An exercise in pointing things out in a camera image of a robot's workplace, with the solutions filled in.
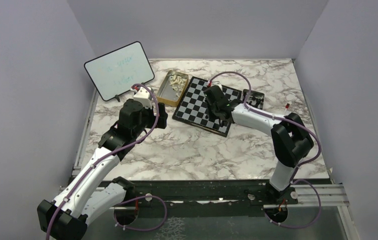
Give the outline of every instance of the gray wall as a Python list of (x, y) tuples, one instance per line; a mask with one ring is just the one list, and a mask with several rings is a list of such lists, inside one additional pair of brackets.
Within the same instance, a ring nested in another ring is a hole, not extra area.
[(329, 0), (295, 67), (360, 237), (378, 239), (378, 1)]
[(96, 55), (295, 58), (327, 0), (68, 0)]
[(65, 0), (0, 0), (0, 239), (40, 239), (36, 208), (72, 170), (94, 56)]

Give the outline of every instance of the marble surface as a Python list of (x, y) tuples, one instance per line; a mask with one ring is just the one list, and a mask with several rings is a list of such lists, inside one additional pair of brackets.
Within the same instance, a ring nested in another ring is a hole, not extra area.
[[(165, 60), (150, 61), (155, 79), (148, 84), (158, 90), (169, 70), (209, 79), (223, 71), (244, 74), (252, 89), (265, 93), (264, 110), (282, 114), (286, 103), (289, 110), (299, 114), (309, 129), (311, 117), (299, 86), (293, 63), (282, 60)], [(243, 90), (246, 82), (235, 75), (217, 78), (223, 85)], [(121, 102), (104, 102), (100, 97), (92, 119), (88, 143), (82, 165), (92, 156), (100, 137), (118, 120), (123, 102), (132, 96), (127, 93)], [(172, 119), (174, 107), (167, 107), (168, 126), (156, 129), (137, 145), (105, 178), (122, 176), (129, 180), (227, 180), (269, 179), (277, 159), (271, 137), (262, 132), (232, 124), (227, 137)], [(317, 152), (311, 150), (308, 159)], [(328, 178), (322, 156), (303, 165), (297, 178)]]

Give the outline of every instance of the open tin box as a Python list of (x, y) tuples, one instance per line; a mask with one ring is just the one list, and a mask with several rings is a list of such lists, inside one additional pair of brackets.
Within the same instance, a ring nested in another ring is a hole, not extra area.
[[(178, 87), (178, 84), (171, 84), (171, 81), (175, 78), (179, 78), (183, 81), (184, 87), (181, 88), (181, 91), (179, 89), (175, 90), (173, 87)], [(171, 107), (177, 107), (178, 103), (181, 100), (181, 96), (183, 95), (184, 91), (187, 88), (187, 85), (189, 83), (189, 75), (179, 72), (170, 70), (168, 71), (167, 75), (164, 78), (164, 81), (162, 81), (161, 86), (159, 87), (158, 93), (156, 94), (156, 98), (158, 99), (159, 103), (164, 103)]]

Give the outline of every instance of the whiteboard stand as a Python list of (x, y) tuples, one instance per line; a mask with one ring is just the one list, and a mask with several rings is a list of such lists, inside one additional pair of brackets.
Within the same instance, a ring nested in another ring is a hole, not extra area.
[(87, 74), (104, 101), (119, 100), (134, 84), (146, 84), (155, 78), (140, 42), (111, 51), (84, 64)]

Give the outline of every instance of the black frame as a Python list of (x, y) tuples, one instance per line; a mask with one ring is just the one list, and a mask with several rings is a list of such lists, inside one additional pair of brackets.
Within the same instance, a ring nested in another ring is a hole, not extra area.
[(153, 72), (152, 66), (150, 65), (150, 62), (149, 62), (148, 56), (146, 55), (145, 49), (143, 48), (142, 43), (139, 42), (139, 41), (132, 42), (132, 43), (130, 43), (130, 44), (127, 44), (127, 45), (122, 46), (122, 47), (120, 47), (120, 48), (118, 48), (118, 49), (115, 49), (115, 50), (113, 50), (113, 51), (110, 51), (110, 52), (108, 52), (108, 53), (105, 53), (104, 55), (98, 56), (98, 57), (96, 57), (96, 58), (94, 58), (94, 59), (92, 59), (92, 60), (89, 60), (89, 61), (87, 61), (87, 62), (84, 63), (84, 69), (86, 70), (87, 75), (89, 75), (89, 78), (90, 78), (90, 80), (92, 81), (93, 85), (95, 86), (97, 92), (99, 93), (99, 95), (100, 95), (100, 97), (102, 98), (102, 100), (104, 100), (105, 102), (107, 102), (107, 101), (109, 101), (109, 100), (111, 100), (111, 99), (114, 99), (114, 98), (116, 98), (117, 96), (121, 96), (121, 95), (123, 95), (123, 94), (125, 94), (125, 93), (128, 93), (130, 90), (127, 90), (127, 91), (122, 92), (122, 93), (120, 93), (120, 94), (116, 94), (116, 95), (113, 96), (112, 98), (110, 98), (110, 99), (108, 99), (108, 100), (105, 100), (105, 99), (102, 97), (102, 94), (100, 94), (99, 89), (97, 88), (97, 86), (96, 86), (95, 82), (93, 81), (92, 77), (90, 76), (89, 72), (87, 71), (87, 69), (86, 69), (86, 63), (89, 63), (89, 62), (91, 62), (91, 61), (94, 61), (94, 60), (96, 60), (96, 59), (98, 59), (98, 58), (101, 58), (101, 57), (103, 57), (103, 56), (105, 56), (105, 55), (108, 55), (108, 54), (110, 54), (110, 53), (113, 53), (113, 52), (115, 52), (115, 51), (118, 51), (118, 50), (120, 50), (120, 49), (123, 49), (123, 48), (125, 48), (125, 47), (127, 47), (127, 46), (130, 46), (130, 45), (132, 45), (132, 44), (135, 44), (135, 43), (139, 43), (140, 46), (142, 47), (143, 53), (145, 54), (146, 60), (148, 61), (148, 64), (149, 64), (149, 66), (150, 66), (150, 70), (152, 71), (152, 74), (153, 74), (153, 78), (152, 78), (151, 80), (148, 80), (148, 81), (146, 81), (146, 82), (142, 82), (142, 83), (141, 83), (141, 84), (144, 85), (144, 84), (146, 84), (146, 83), (148, 83), (148, 82), (150, 82), (150, 81), (152, 81), (152, 80), (155, 79), (155, 73)]
[[(331, 184), (329, 178), (312, 178), (308, 181), (313, 185)], [(102, 181), (99, 187), (107, 187), (112, 181)], [(277, 200), (270, 200), (266, 196), (266, 184), (269, 179), (246, 180), (135, 180), (134, 190), (128, 190), (124, 200), (145, 196), (147, 193), (158, 196), (166, 201), (168, 217), (198, 218), (198, 217), (231, 217), (249, 216), (264, 217), (263, 206), (280, 204), (287, 199), (287, 205), (297, 204), (297, 200), (290, 197), (294, 191), (290, 187)], [(224, 202), (198, 203), (197, 201), (217, 201), (223, 198)], [(135, 202), (126, 206), (134, 207)], [(138, 201), (138, 218), (162, 218), (164, 206), (158, 200)]]

